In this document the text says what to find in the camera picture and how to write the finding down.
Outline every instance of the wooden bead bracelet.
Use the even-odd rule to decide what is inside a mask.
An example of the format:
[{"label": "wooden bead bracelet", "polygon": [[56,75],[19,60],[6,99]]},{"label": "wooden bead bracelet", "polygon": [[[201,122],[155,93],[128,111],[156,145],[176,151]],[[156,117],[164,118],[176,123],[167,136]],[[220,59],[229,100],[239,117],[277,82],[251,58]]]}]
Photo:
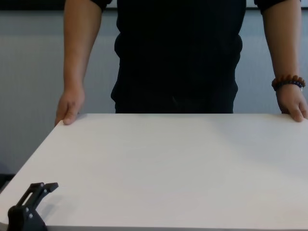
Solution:
[{"label": "wooden bead bracelet", "polygon": [[280,87],[286,84],[298,85],[301,90],[306,86],[306,83],[302,77],[291,75],[275,78],[272,81],[271,86],[274,88],[275,91],[277,91]]}]

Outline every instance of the black t-shirt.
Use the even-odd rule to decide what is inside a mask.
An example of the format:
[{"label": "black t-shirt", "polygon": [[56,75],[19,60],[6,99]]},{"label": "black t-shirt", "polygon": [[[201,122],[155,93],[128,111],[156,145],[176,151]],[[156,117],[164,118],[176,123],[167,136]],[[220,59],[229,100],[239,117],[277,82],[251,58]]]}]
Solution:
[{"label": "black t-shirt", "polygon": [[[102,10],[111,0],[92,0]],[[283,0],[255,0],[263,12]],[[246,0],[118,0],[116,103],[151,93],[234,100]]]}]

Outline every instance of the person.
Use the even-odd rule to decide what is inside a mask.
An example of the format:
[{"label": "person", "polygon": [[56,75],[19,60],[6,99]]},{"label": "person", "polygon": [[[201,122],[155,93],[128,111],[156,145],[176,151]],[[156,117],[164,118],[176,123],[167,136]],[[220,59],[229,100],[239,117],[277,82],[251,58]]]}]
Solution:
[{"label": "person", "polygon": [[[64,92],[55,124],[73,123],[82,108],[90,52],[110,2],[66,0]],[[300,0],[255,4],[263,15],[276,78],[299,75]],[[246,0],[117,0],[117,9],[116,113],[233,113]],[[302,121],[308,106],[293,83],[279,87],[277,100],[283,113]]]}]

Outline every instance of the gray wall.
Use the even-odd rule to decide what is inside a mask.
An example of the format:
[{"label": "gray wall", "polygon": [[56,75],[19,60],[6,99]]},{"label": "gray wall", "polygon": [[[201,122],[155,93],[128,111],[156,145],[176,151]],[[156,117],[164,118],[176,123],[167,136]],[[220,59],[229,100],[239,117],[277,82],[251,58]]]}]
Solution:
[{"label": "gray wall", "polygon": [[[0,173],[15,173],[53,128],[63,71],[62,12],[0,12]],[[301,70],[307,76],[308,12],[303,17]],[[84,113],[112,113],[118,70],[116,12],[103,27],[85,81]],[[246,13],[236,76],[236,113],[278,113],[270,55],[258,11]]]}]

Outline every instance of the white table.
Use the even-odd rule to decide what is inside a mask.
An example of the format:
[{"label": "white table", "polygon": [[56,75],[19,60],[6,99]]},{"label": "white table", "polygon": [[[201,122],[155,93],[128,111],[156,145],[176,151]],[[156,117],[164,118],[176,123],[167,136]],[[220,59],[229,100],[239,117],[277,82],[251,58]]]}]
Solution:
[{"label": "white table", "polygon": [[308,121],[82,115],[59,124],[0,194],[0,230],[41,181],[59,183],[37,209],[50,231],[308,230]]}]

